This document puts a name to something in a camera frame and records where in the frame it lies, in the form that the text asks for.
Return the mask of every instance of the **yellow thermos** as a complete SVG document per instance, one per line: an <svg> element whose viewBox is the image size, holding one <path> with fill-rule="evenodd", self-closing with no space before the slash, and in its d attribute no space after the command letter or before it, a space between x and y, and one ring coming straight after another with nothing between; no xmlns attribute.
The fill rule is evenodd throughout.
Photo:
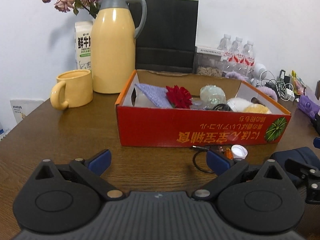
<svg viewBox="0 0 320 240"><path fill-rule="evenodd" d="M128 3L141 3L142 18L135 28ZM145 0L102 0L91 31L93 91L119 93L135 69L136 39L147 18Z"/></svg>

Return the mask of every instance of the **white wall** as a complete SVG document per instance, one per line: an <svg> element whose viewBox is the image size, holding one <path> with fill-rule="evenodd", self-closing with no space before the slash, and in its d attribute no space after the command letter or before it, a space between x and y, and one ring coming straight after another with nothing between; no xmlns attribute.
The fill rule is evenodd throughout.
<svg viewBox="0 0 320 240"><path fill-rule="evenodd" d="M224 33L255 42L257 61L275 75L295 70L312 89L320 79L320 0L199 0L198 45ZM12 129L10 99L47 99L55 77L75 68L74 23L41 0L0 0L0 122Z"/></svg>

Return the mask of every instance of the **purple bag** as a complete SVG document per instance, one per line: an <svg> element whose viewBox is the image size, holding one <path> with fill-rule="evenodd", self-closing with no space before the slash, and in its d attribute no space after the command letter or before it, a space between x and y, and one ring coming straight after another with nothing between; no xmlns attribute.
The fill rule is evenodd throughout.
<svg viewBox="0 0 320 240"><path fill-rule="evenodd" d="M315 114L320 110L320 106L311 101L308 96L304 95L300 96L298 108L311 119L315 119Z"/></svg>

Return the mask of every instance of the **red flower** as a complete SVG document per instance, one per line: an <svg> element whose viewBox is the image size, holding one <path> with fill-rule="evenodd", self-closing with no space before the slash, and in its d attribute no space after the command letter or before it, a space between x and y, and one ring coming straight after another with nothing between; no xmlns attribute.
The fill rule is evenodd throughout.
<svg viewBox="0 0 320 240"><path fill-rule="evenodd" d="M166 87L168 92L167 99L174 108L190 108L192 105L191 94L184 87L174 86L174 88Z"/></svg>

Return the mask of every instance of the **green label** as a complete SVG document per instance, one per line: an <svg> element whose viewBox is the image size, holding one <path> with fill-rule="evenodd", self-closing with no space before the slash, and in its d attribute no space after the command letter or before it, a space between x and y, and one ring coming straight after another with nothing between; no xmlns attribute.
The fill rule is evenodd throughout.
<svg viewBox="0 0 320 240"><path fill-rule="evenodd" d="M90 56L90 52L85 54L80 54L80 57L89 57L89 56Z"/></svg>

